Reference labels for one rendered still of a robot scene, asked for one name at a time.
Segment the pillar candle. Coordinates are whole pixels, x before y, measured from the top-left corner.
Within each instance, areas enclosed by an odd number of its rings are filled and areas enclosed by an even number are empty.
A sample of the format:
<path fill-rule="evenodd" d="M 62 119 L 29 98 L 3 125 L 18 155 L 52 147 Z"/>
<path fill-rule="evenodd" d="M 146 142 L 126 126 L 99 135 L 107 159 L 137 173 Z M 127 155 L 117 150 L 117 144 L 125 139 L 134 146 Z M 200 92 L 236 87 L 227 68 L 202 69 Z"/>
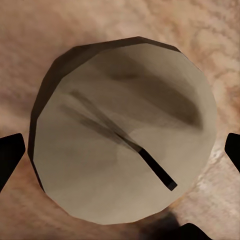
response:
<path fill-rule="evenodd" d="M 142 36 L 76 46 L 44 77 L 27 153 L 72 217 L 134 223 L 193 185 L 217 138 L 207 76 L 176 46 Z"/>

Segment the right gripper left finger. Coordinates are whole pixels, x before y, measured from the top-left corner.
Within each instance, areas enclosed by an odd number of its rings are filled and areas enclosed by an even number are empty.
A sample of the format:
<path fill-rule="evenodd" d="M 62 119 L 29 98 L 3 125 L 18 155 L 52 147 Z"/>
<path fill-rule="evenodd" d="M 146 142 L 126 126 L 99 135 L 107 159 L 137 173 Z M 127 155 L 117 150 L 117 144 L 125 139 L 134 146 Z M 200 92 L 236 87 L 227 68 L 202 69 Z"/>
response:
<path fill-rule="evenodd" d="M 0 192 L 25 153 L 21 133 L 0 138 Z"/>

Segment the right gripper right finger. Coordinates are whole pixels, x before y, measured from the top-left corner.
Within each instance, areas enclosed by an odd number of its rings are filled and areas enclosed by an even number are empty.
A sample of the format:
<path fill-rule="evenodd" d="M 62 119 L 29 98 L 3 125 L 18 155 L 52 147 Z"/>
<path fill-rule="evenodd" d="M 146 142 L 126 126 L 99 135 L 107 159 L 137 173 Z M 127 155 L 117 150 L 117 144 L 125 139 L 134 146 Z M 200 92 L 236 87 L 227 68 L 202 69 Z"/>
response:
<path fill-rule="evenodd" d="M 240 172 L 240 135 L 230 133 L 227 137 L 224 149 Z"/>

